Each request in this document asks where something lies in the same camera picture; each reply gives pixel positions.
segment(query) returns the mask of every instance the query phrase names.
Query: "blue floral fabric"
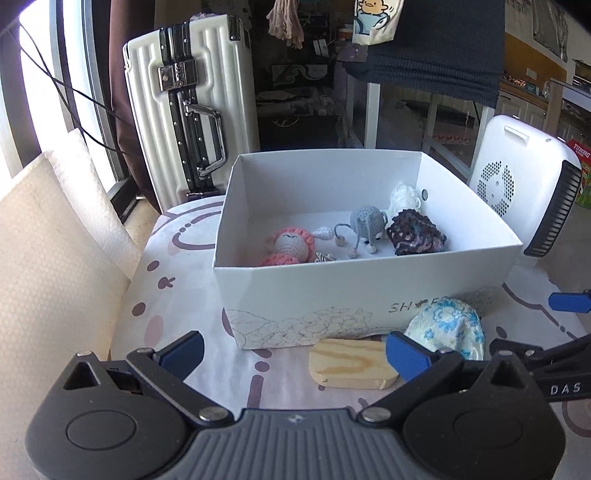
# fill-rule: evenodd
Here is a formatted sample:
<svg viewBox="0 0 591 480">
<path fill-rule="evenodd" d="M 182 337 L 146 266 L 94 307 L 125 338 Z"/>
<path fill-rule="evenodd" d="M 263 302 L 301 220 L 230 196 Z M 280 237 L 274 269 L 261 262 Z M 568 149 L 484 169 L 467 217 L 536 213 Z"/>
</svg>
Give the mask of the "blue floral fabric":
<svg viewBox="0 0 591 480">
<path fill-rule="evenodd" d="M 432 352 L 452 348 L 466 360 L 483 360 L 485 336 L 476 310 L 461 300 L 445 299 L 425 307 L 404 334 Z"/>
</svg>

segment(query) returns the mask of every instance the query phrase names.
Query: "cartoon duck print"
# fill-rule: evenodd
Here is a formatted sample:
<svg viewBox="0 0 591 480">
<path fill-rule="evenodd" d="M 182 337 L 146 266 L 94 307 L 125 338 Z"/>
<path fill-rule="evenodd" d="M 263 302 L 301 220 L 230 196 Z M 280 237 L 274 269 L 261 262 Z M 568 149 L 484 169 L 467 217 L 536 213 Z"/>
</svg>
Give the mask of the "cartoon duck print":
<svg viewBox="0 0 591 480">
<path fill-rule="evenodd" d="M 379 28 L 386 26 L 390 20 L 386 13 L 388 8 L 384 0 L 360 0 L 355 18 L 355 33 L 369 35 L 370 30 L 378 24 L 380 24 Z"/>
</svg>

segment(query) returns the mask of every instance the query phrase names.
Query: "metal clasp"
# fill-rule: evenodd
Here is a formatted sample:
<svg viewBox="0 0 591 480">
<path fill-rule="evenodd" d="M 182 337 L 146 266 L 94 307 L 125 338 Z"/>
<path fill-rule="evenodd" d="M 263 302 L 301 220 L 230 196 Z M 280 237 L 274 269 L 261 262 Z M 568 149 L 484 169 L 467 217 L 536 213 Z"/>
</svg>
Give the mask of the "metal clasp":
<svg viewBox="0 0 591 480">
<path fill-rule="evenodd" d="M 199 83 L 197 62 L 191 59 L 159 67 L 158 79 L 162 92 L 196 85 Z"/>
</svg>

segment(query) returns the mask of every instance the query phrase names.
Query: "white chair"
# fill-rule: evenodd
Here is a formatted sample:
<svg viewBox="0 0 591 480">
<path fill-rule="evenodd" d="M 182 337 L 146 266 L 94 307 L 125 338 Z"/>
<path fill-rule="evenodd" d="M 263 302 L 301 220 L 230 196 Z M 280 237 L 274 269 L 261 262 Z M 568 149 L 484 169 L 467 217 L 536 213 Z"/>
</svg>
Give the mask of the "white chair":
<svg viewBox="0 0 591 480">
<path fill-rule="evenodd" d="M 72 132 L 0 199 L 0 480 L 35 478 L 26 428 L 77 351 L 107 358 L 139 258 L 93 178 Z"/>
</svg>

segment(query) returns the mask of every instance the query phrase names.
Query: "cardboard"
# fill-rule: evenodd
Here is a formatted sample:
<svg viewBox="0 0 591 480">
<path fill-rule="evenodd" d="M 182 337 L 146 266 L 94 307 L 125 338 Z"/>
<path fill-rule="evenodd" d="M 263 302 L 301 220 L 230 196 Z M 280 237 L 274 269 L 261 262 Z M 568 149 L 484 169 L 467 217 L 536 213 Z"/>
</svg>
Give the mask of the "cardboard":
<svg viewBox="0 0 591 480">
<path fill-rule="evenodd" d="M 581 185 L 577 194 L 577 205 L 591 208 L 591 148 L 577 142 L 574 138 L 566 143 L 581 162 Z"/>
<path fill-rule="evenodd" d="M 256 267 L 265 240 L 297 226 L 348 223 L 363 205 L 385 210 L 399 181 L 427 191 L 421 212 L 447 235 L 446 251 L 396 257 L 386 235 L 359 258 L 347 244 L 316 242 L 338 261 Z M 422 152 L 294 150 L 240 155 L 230 177 L 213 269 L 239 347 L 311 345 L 404 330 L 428 303 L 490 303 L 521 242 L 467 185 Z"/>
</svg>

